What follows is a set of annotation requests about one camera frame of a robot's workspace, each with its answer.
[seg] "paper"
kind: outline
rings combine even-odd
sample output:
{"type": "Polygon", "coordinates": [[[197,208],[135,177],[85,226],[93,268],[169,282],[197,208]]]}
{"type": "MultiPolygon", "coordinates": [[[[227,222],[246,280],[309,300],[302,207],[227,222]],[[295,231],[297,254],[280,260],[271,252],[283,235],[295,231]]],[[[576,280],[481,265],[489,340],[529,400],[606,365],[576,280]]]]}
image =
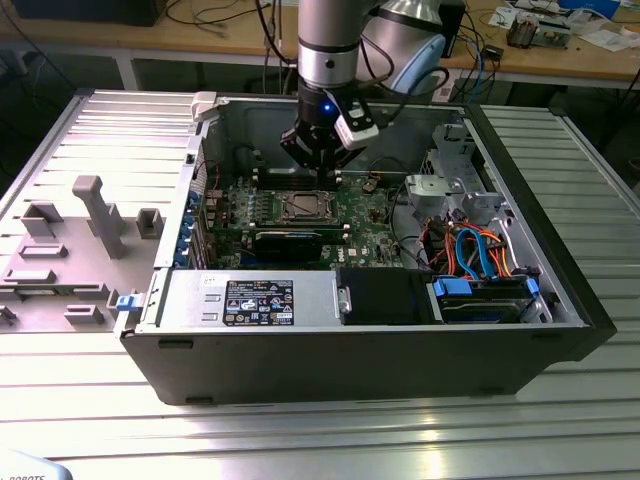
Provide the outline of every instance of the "paper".
{"type": "Polygon", "coordinates": [[[527,12],[519,8],[498,7],[489,20],[489,25],[494,27],[502,27],[509,30],[516,15],[521,14],[526,17],[544,18],[544,15],[538,13],[527,12]]]}
{"type": "Polygon", "coordinates": [[[609,30],[598,30],[597,32],[581,35],[580,38],[598,47],[605,48],[610,52],[619,52],[629,46],[629,42],[622,35],[610,32],[609,30]]]}

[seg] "table leg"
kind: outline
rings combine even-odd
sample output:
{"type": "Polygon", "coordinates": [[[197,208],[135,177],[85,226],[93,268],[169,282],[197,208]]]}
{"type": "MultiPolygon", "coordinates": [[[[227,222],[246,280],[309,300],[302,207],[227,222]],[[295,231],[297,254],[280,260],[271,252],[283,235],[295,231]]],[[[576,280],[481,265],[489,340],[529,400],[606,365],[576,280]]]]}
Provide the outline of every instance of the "table leg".
{"type": "Polygon", "coordinates": [[[125,90],[140,90],[140,81],[133,67],[133,59],[129,56],[114,57],[125,90]]]}

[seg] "black cable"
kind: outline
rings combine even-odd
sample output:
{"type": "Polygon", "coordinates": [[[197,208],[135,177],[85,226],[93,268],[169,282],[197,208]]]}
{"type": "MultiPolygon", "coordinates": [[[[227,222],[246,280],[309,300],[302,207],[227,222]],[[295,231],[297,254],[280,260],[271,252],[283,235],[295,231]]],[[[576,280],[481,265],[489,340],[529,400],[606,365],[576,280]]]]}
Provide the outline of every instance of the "black cable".
{"type": "Polygon", "coordinates": [[[215,20],[211,20],[211,21],[207,21],[207,22],[187,22],[185,20],[181,20],[179,18],[174,17],[173,15],[171,15],[171,9],[173,7],[175,7],[178,3],[182,2],[182,0],[174,0],[173,3],[167,5],[167,10],[166,10],[166,14],[167,14],[167,18],[169,20],[173,20],[174,22],[180,23],[182,25],[215,25],[216,23],[223,23],[226,22],[227,20],[233,20],[234,18],[238,18],[238,17],[242,17],[243,15],[247,15],[249,13],[253,13],[253,12],[262,12],[263,9],[268,8],[271,6],[270,3],[265,3],[264,5],[260,5],[260,0],[258,0],[258,7],[259,8],[252,8],[251,10],[245,10],[243,12],[240,13],[236,13],[234,15],[230,15],[228,17],[225,18],[217,18],[215,20]]]}
{"type": "Polygon", "coordinates": [[[640,78],[640,68],[629,84],[629,88],[627,88],[626,92],[622,96],[620,104],[616,108],[614,114],[611,115],[612,121],[605,125],[604,131],[600,135],[600,141],[598,142],[600,150],[604,150],[613,141],[616,135],[618,135],[618,132],[622,129],[624,122],[638,107],[638,104],[640,103],[640,90],[636,91],[635,98],[633,100],[625,104],[627,98],[629,98],[629,95],[633,91],[633,87],[638,81],[638,78],[640,78]]]}
{"type": "Polygon", "coordinates": [[[620,100],[620,105],[623,105],[624,102],[627,100],[627,97],[629,96],[629,94],[633,90],[633,87],[636,85],[636,82],[638,81],[639,77],[640,77],[640,68],[638,68],[638,71],[636,72],[636,76],[633,77],[633,80],[631,81],[631,84],[629,85],[629,88],[627,88],[627,91],[624,92],[624,95],[622,96],[622,100],[620,100]]]}
{"type": "Polygon", "coordinates": [[[400,247],[400,250],[402,250],[404,253],[409,255],[409,257],[411,257],[413,260],[415,260],[417,262],[418,261],[418,257],[416,257],[411,250],[409,250],[404,245],[402,245],[401,241],[398,240],[398,235],[396,234],[396,229],[393,226],[393,213],[396,210],[396,205],[398,204],[398,197],[400,196],[400,192],[402,192],[402,187],[403,186],[406,188],[406,185],[405,185],[404,182],[402,182],[402,185],[400,185],[400,187],[398,188],[398,191],[396,192],[396,195],[393,197],[393,203],[391,204],[391,210],[389,210],[389,229],[391,230],[391,237],[393,238],[393,241],[398,244],[398,246],[400,247]]]}
{"type": "MultiPolygon", "coordinates": [[[[460,25],[460,28],[464,28],[465,30],[469,30],[470,32],[472,32],[474,34],[475,40],[471,37],[469,37],[466,34],[462,34],[460,36],[458,36],[458,38],[460,37],[467,37],[470,40],[474,40],[476,46],[478,47],[478,51],[482,52],[484,50],[485,47],[485,41],[484,41],[484,37],[480,34],[480,32],[478,32],[478,29],[476,28],[476,24],[473,21],[473,17],[471,17],[471,15],[469,15],[469,9],[465,9],[464,11],[464,15],[467,17],[467,19],[469,20],[469,23],[471,24],[471,27],[467,27],[466,25],[460,25]]],[[[460,90],[466,90],[467,88],[467,83],[469,83],[469,80],[471,79],[471,75],[473,74],[473,72],[476,70],[476,67],[478,66],[478,62],[480,61],[479,58],[476,58],[476,55],[474,55],[473,53],[469,52],[469,54],[471,55],[471,57],[474,59],[473,61],[473,68],[471,70],[469,70],[469,74],[467,75],[467,78],[465,79],[464,83],[462,84],[462,87],[458,88],[454,85],[454,88],[457,90],[456,93],[453,95],[453,97],[451,98],[452,101],[454,101],[457,96],[458,93],[460,93],[460,90]]]]}
{"type": "Polygon", "coordinates": [[[402,237],[402,239],[399,240],[398,235],[396,234],[396,229],[393,226],[393,214],[396,210],[396,205],[398,204],[398,197],[400,196],[400,192],[402,191],[403,186],[406,189],[406,185],[404,182],[402,182],[402,185],[400,185],[400,187],[398,188],[398,191],[396,192],[396,195],[393,198],[393,204],[391,205],[391,210],[389,210],[389,229],[391,230],[391,237],[393,238],[394,242],[398,245],[400,250],[402,250],[404,253],[409,255],[409,257],[418,264],[418,268],[429,269],[429,266],[426,264],[424,260],[422,260],[418,255],[414,254],[407,247],[402,245],[402,242],[404,242],[405,240],[408,240],[412,237],[415,237],[415,238],[419,238],[419,237],[417,235],[407,235],[405,237],[402,237]]]}
{"type": "Polygon", "coordinates": [[[433,67],[433,68],[430,68],[430,69],[425,70],[424,72],[422,72],[422,74],[420,74],[420,76],[413,82],[413,85],[411,85],[411,87],[409,88],[407,93],[401,94],[402,95],[402,101],[400,102],[400,105],[398,105],[398,108],[395,110],[395,112],[393,112],[387,118],[387,122],[391,123],[396,118],[398,118],[398,116],[402,113],[402,110],[404,110],[404,108],[411,101],[411,99],[413,99],[415,97],[429,95],[429,94],[435,92],[436,90],[438,90],[439,88],[443,87],[444,85],[446,85],[446,83],[449,81],[449,77],[450,77],[449,70],[447,70],[444,67],[433,67]],[[422,81],[425,78],[427,78],[429,75],[434,73],[434,72],[442,72],[442,73],[444,73],[444,79],[439,84],[437,84],[435,87],[433,87],[432,89],[427,90],[426,92],[421,92],[418,95],[413,95],[413,92],[415,91],[416,88],[418,88],[418,86],[422,83],[422,81]]]}
{"type": "Polygon", "coordinates": [[[20,36],[29,44],[31,45],[31,47],[33,47],[33,49],[38,52],[40,55],[42,55],[42,57],[49,63],[49,65],[51,65],[51,68],[53,68],[56,73],[58,75],[60,75],[60,78],[62,78],[65,83],[69,86],[69,88],[71,88],[71,90],[77,90],[76,85],[69,80],[69,77],[67,77],[64,73],[62,73],[62,70],[60,70],[58,68],[58,66],[53,63],[51,61],[51,59],[47,56],[46,53],[44,53],[40,47],[38,47],[35,43],[33,43],[33,41],[27,36],[26,33],[24,33],[22,31],[22,29],[18,26],[18,24],[16,22],[13,21],[13,18],[11,18],[11,16],[9,15],[9,12],[7,12],[7,7],[5,6],[4,2],[0,1],[0,8],[2,8],[2,13],[4,13],[4,16],[7,18],[7,20],[9,20],[9,23],[13,26],[13,28],[16,29],[16,32],[18,32],[20,34],[20,36]]]}
{"type": "Polygon", "coordinates": [[[264,32],[264,36],[267,38],[267,41],[269,42],[269,46],[271,47],[271,50],[273,50],[273,53],[275,53],[278,56],[278,58],[282,60],[285,64],[291,65],[293,61],[285,57],[282,54],[282,52],[278,50],[278,47],[276,46],[273,38],[271,38],[271,35],[269,35],[269,27],[267,27],[267,22],[264,19],[264,12],[262,11],[262,9],[266,8],[267,6],[270,6],[270,4],[267,3],[266,5],[261,7],[260,0],[254,0],[254,1],[256,4],[256,8],[254,11],[258,12],[258,18],[260,19],[260,25],[262,25],[262,31],[264,32]]]}
{"type": "Polygon", "coordinates": [[[373,167],[376,163],[379,163],[383,160],[390,160],[391,162],[395,163],[396,165],[398,165],[407,175],[411,175],[411,172],[409,171],[409,169],[407,167],[404,166],[404,164],[398,160],[396,157],[392,157],[390,155],[383,155],[382,157],[378,157],[376,159],[374,159],[370,164],[369,164],[369,168],[367,169],[368,173],[371,173],[373,171],[373,167]]]}
{"type": "Polygon", "coordinates": [[[284,87],[282,88],[283,95],[289,95],[289,86],[291,85],[291,79],[293,78],[293,68],[289,67],[287,75],[284,77],[284,87]]]}
{"type": "MultiPolygon", "coordinates": [[[[276,9],[277,9],[278,0],[273,2],[273,8],[271,9],[271,18],[269,18],[269,26],[273,30],[273,36],[270,38],[269,43],[272,43],[275,40],[275,29],[276,29],[276,9]]],[[[269,46],[266,47],[265,55],[264,55],[264,65],[262,66],[262,93],[264,95],[267,94],[267,68],[269,67],[269,56],[271,54],[271,48],[269,46]]]]}
{"type": "Polygon", "coordinates": [[[214,10],[226,10],[227,8],[231,8],[233,6],[235,6],[240,0],[233,0],[231,3],[227,4],[227,5],[223,5],[222,7],[208,7],[208,8],[203,8],[202,10],[200,10],[199,12],[196,13],[196,17],[199,17],[200,15],[202,15],[205,12],[212,12],[214,10]]]}
{"type": "Polygon", "coordinates": [[[385,80],[391,78],[391,75],[393,75],[393,72],[395,72],[396,70],[396,65],[395,63],[393,63],[393,59],[391,58],[391,56],[387,52],[385,52],[382,48],[380,48],[378,45],[376,45],[373,41],[367,38],[366,35],[361,35],[361,38],[362,40],[364,40],[364,43],[366,43],[371,48],[373,48],[376,52],[382,55],[384,59],[387,61],[387,63],[389,64],[389,71],[384,75],[382,75],[381,77],[378,77],[375,73],[373,73],[373,69],[371,68],[371,63],[369,62],[369,55],[367,53],[366,47],[364,46],[364,43],[360,42],[360,49],[362,50],[362,58],[364,59],[364,63],[367,66],[367,70],[369,71],[369,74],[371,75],[371,79],[376,80],[376,83],[382,83],[385,80]]]}
{"type": "Polygon", "coordinates": [[[202,168],[203,165],[213,165],[214,167],[217,165],[216,162],[212,161],[212,160],[205,160],[203,161],[200,165],[197,166],[197,168],[193,171],[193,175],[191,176],[191,180],[195,180],[196,178],[198,178],[198,173],[200,173],[200,169],[202,168]]]}

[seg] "blue cable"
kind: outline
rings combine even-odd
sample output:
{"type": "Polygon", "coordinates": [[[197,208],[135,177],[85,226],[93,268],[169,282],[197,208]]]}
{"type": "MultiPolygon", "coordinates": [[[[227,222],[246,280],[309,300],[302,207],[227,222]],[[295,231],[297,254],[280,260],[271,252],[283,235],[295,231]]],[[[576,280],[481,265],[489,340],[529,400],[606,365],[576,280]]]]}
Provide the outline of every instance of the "blue cable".
{"type": "Polygon", "coordinates": [[[473,278],[474,280],[480,280],[478,274],[474,272],[471,267],[469,267],[464,261],[464,256],[462,254],[462,240],[464,239],[466,233],[472,233],[476,237],[478,243],[478,256],[480,257],[480,265],[482,265],[484,274],[490,278],[495,277],[496,272],[493,269],[493,265],[491,265],[491,262],[489,261],[489,258],[487,256],[487,246],[484,244],[482,235],[480,235],[480,233],[476,232],[475,230],[465,228],[463,230],[460,230],[460,232],[458,233],[458,236],[456,237],[456,260],[458,260],[458,263],[460,264],[462,269],[469,275],[471,275],[471,278],[473,278]]]}
{"type": "Polygon", "coordinates": [[[467,103],[471,103],[476,98],[476,95],[478,95],[478,88],[480,87],[480,82],[482,81],[482,73],[484,72],[484,59],[480,54],[480,49],[478,48],[478,44],[473,40],[471,40],[470,38],[465,38],[465,40],[467,41],[467,43],[471,44],[473,49],[476,51],[476,58],[478,59],[478,67],[480,69],[480,71],[478,72],[478,76],[476,77],[476,84],[473,86],[473,90],[471,91],[471,96],[467,101],[467,103]]]}

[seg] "workbench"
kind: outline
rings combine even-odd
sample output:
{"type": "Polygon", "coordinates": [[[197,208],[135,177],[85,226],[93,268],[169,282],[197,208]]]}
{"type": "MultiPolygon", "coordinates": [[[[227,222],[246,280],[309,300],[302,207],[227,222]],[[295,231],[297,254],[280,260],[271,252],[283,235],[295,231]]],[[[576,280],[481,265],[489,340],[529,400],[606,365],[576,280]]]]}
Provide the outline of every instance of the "workbench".
{"type": "MultiPolygon", "coordinates": [[[[75,96],[0,200],[0,268],[24,234],[16,219],[29,202],[59,201],[78,174],[106,175],[122,187],[105,198],[123,215],[168,208],[171,188],[153,200],[151,192],[159,177],[167,186],[177,181],[192,99],[75,96]],[[163,160],[139,158],[140,146],[163,160]],[[114,161],[116,148],[129,153],[114,161]],[[137,175],[129,173],[134,164],[137,175]],[[123,193],[131,185],[145,200],[123,193]]],[[[618,328],[585,360],[553,365],[513,396],[178,407],[158,400],[120,341],[100,326],[82,333],[5,329],[3,446],[60,462],[76,480],[638,478],[640,204],[597,152],[553,159],[550,148],[539,148],[543,139],[582,138],[575,127],[540,109],[485,109],[498,131],[523,130],[511,139],[523,157],[518,168],[618,328]],[[589,225],[601,221],[594,205],[605,202],[607,222],[589,225]]],[[[65,208],[65,215],[86,215],[71,200],[65,208]]]]}
{"type": "MultiPolygon", "coordinates": [[[[223,0],[210,0],[211,5],[224,5],[223,0]]],[[[200,0],[197,5],[208,5],[200,0]]],[[[221,10],[226,17],[252,8],[243,0],[221,10]]],[[[497,80],[601,88],[627,88],[640,64],[637,49],[616,53],[573,38],[568,49],[532,48],[519,50],[506,45],[506,30],[487,25],[488,13],[502,5],[499,0],[470,2],[471,16],[486,41],[504,48],[504,57],[496,74],[497,80]]],[[[45,52],[110,57],[116,61],[122,83],[127,90],[138,90],[140,84],[134,68],[135,59],[155,59],[202,63],[234,63],[262,65],[264,35],[256,14],[248,14],[227,22],[227,36],[222,38],[193,25],[182,25],[163,16],[154,27],[55,21],[23,20],[11,9],[13,18],[23,31],[45,52]]],[[[188,2],[172,9],[172,15],[191,21],[188,2]]],[[[640,22],[640,13],[621,10],[616,21],[640,22]]],[[[283,51],[295,56],[297,48],[297,8],[283,8],[283,51]]],[[[0,50],[24,51],[33,48],[5,20],[0,23],[0,50]]],[[[271,65],[278,65],[272,55],[271,65]]],[[[450,69],[452,77],[473,68],[466,45],[458,41],[451,58],[440,64],[450,69]]]]}

